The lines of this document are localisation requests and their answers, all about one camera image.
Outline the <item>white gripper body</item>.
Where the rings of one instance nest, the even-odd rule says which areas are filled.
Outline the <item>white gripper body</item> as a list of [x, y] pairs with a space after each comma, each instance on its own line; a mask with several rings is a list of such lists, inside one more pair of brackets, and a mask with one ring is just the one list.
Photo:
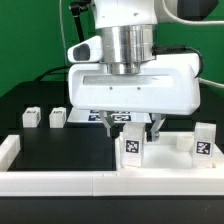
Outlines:
[[158, 55], [140, 65], [138, 74], [110, 74], [102, 39], [94, 36], [70, 47], [68, 74], [71, 104], [81, 110], [189, 115], [200, 105], [195, 53]]

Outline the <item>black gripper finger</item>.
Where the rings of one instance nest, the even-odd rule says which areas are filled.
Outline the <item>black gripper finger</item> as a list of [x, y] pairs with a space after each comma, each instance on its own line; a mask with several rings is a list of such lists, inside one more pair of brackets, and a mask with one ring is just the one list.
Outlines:
[[163, 125], [164, 121], [166, 119], [166, 116], [164, 114], [152, 114], [151, 120], [152, 120], [152, 127], [147, 132], [147, 141], [153, 142], [157, 141], [159, 139], [159, 130], [161, 126]]
[[100, 110], [99, 116], [107, 130], [107, 136], [116, 139], [119, 136], [119, 127], [111, 117], [111, 112]]

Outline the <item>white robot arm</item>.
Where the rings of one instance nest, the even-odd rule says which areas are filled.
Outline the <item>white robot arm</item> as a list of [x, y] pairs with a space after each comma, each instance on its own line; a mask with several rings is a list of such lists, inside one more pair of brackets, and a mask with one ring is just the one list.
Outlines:
[[96, 109], [107, 135], [119, 135], [111, 113], [152, 115], [147, 139], [159, 138], [167, 114], [190, 115], [200, 105], [199, 51], [154, 43], [157, 24], [205, 26], [219, 0], [78, 0], [74, 15], [91, 8], [98, 34], [68, 51], [70, 102], [76, 109]]

